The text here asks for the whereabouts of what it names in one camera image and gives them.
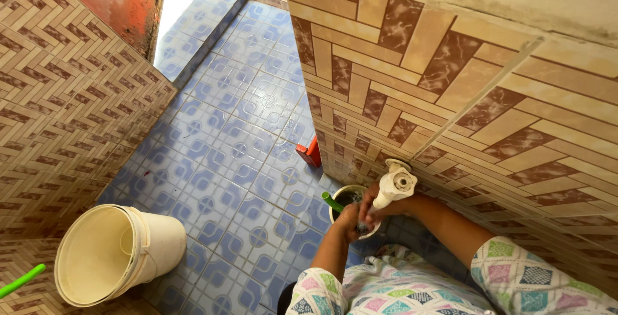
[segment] person's hand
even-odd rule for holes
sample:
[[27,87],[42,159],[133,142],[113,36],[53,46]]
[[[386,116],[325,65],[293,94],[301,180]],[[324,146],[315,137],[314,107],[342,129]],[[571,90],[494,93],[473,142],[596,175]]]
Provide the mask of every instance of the person's hand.
[[378,196],[380,191],[379,182],[372,183],[363,194],[363,201],[359,208],[359,221],[367,225],[367,229],[373,230],[375,224],[378,224],[385,217],[391,215],[402,215],[407,213],[409,198],[399,199],[391,202],[384,208],[370,210],[373,207],[373,200]]
[[356,231],[356,224],[359,218],[359,205],[349,204],[344,207],[344,210],[339,214],[333,228],[339,229],[344,235],[348,244],[353,243],[360,237],[360,232]]

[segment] sleeve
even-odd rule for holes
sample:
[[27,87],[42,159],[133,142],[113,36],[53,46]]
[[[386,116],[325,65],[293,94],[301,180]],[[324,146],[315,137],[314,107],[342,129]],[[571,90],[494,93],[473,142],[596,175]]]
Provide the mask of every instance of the sleeve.
[[490,299],[509,315],[618,314],[618,302],[577,281],[504,236],[481,246],[470,272]]
[[309,268],[298,277],[286,315],[342,315],[346,307],[339,280],[322,268]]

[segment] green handle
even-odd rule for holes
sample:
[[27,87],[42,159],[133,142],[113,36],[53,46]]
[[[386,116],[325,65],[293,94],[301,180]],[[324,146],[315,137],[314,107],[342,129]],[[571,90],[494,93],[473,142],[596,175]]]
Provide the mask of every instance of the green handle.
[[336,212],[341,213],[344,210],[343,205],[341,205],[340,203],[336,202],[332,197],[331,194],[328,192],[324,192],[322,193],[322,199],[324,199],[324,201]]
[[13,281],[9,285],[0,288],[0,299],[6,297],[13,293],[16,289],[22,287],[28,281],[34,279],[37,275],[41,274],[42,271],[45,270],[45,264],[39,264],[34,267],[31,271],[27,272],[24,276],[19,279]]

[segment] small bucket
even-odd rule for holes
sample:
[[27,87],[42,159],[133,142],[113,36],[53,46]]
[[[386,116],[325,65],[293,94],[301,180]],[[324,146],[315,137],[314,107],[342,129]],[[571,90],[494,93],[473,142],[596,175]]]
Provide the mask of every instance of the small bucket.
[[99,205],[81,215],[60,242],[56,287],[67,303],[92,306],[171,271],[186,246],[185,229],[174,217]]
[[[362,193],[364,193],[367,190],[367,187],[363,187],[361,185],[347,185],[347,186],[343,186],[341,187],[337,192],[335,192],[335,195],[332,196],[332,199],[337,201],[337,197],[339,196],[339,194],[343,193],[343,192],[354,192],[354,193],[360,193],[362,195]],[[331,223],[335,223],[335,219],[332,217],[332,208],[329,207],[328,210],[328,214],[331,217]],[[373,227],[373,230],[371,232],[368,232],[365,235],[361,235],[359,239],[367,239],[370,236],[374,235],[375,232],[378,231],[378,229],[380,228],[380,226],[382,225],[382,222],[376,224],[375,227]]]

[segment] person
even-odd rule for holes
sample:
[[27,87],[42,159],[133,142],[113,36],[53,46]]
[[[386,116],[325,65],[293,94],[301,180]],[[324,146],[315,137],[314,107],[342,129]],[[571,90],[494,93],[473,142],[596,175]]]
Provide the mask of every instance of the person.
[[618,302],[423,195],[370,210],[379,185],[347,205],[326,232],[310,268],[279,299],[278,315],[496,314],[488,300],[399,245],[385,245],[365,264],[345,269],[348,245],[389,215],[421,221],[470,270],[506,314],[618,314]]

